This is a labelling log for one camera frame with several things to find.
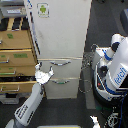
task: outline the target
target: refrigerator door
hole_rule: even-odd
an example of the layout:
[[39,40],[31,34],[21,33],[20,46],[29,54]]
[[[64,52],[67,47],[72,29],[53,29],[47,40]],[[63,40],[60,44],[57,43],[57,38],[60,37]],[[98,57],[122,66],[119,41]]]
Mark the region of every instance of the refrigerator door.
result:
[[66,59],[66,60],[39,60],[42,62],[41,70],[49,71],[52,66],[54,75],[52,78],[78,78],[80,76],[82,59]]
[[38,44],[35,47],[40,49],[40,54],[37,50],[38,59],[83,55],[91,0],[24,2],[32,34],[34,34],[33,39]]
[[51,79],[45,86],[47,99],[77,98],[78,79]]

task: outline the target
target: drawer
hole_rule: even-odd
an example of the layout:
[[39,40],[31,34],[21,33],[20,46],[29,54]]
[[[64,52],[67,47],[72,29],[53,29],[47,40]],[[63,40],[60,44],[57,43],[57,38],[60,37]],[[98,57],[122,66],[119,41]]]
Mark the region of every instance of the drawer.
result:
[[0,66],[27,66],[35,65],[31,49],[0,50]]
[[36,81],[27,82],[1,82],[0,93],[27,93],[32,92],[32,87]]
[[27,30],[0,32],[0,41],[0,49],[31,48]]
[[48,72],[52,66],[54,75],[52,78],[79,77],[82,66],[82,59],[65,59],[65,60],[38,60],[42,62],[41,70]]
[[45,85],[47,99],[77,98],[78,79],[51,79]]
[[2,6],[7,6],[7,5],[24,5],[23,0],[1,0],[0,4]]
[[24,67],[0,67],[0,77],[35,76],[35,65]]

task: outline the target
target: black cable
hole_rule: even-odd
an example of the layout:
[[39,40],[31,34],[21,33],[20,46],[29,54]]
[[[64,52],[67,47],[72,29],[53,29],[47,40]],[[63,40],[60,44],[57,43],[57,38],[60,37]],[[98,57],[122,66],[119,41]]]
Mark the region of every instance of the black cable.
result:
[[82,91],[81,90],[81,88],[80,88],[80,85],[79,85],[79,91],[80,92],[82,92],[82,93],[88,93],[88,92],[90,92],[91,90],[92,90],[92,83],[91,83],[91,81],[89,81],[89,80],[83,80],[83,79],[79,79],[79,80],[82,80],[82,81],[84,81],[84,82],[88,82],[89,84],[90,84],[90,88],[89,88],[89,90],[87,90],[87,91]]
[[124,0],[121,0],[122,3],[124,3]]
[[122,122],[122,107],[123,107],[124,99],[125,99],[127,93],[128,92],[125,93],[125,95],[124,95],[124,97],[122,99],[122,102],[121,102],[121,117],[120,117],[120,123],[119,123],[119,127],[118,128],[120,128],[120,126],[121,126],[121,122]]
[[98,1],[98,3],[100,4],[104,4],[106,2],[106,0],[96,0],[96,1]]

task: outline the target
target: floor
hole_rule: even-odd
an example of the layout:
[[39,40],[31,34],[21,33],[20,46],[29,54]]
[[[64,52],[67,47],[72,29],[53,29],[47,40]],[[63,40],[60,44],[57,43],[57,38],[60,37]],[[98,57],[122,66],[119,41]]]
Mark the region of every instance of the floor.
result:
[[[120,0],[92,0],[91,16],[86,39],[85,52],[91,52],[91,46],[97,44],[100,47],[110,46],[111,37],[115,33],[126,36],[120,23],[120,12],[128,8],[128,1],[121,3]],[[93,122],[90,116],[97,116],[101,128],[106,119],[101,114],[101,108],[90,90],[90,74],[86,69],[82,70],[80,89],[77,99],[47,100],[44,98],[35,112],[28,128],[40,125],[79,125],[83,128],[92,128]],[[0,104],[0,128],[4,128],[7,122],[14,118],[15,110],[20,107],[24,98],[18,105]]]

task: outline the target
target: robot logo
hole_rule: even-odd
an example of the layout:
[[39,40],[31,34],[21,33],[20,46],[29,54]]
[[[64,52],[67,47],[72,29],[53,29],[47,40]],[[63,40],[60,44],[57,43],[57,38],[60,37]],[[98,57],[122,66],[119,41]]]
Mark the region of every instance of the robot logo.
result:
[[124,79],[126,72],[127,72],[127,71],[126,71],[124,68],[120,68],[120,71],[119,71],[119,73],[117,74],[117,77],[114,78],[115,82],[116,82],[118,85],[119,85],[119,84],[122,82],[122,80]]
[[46,8],[44,5],[41,6],[40,11],[45,14]]

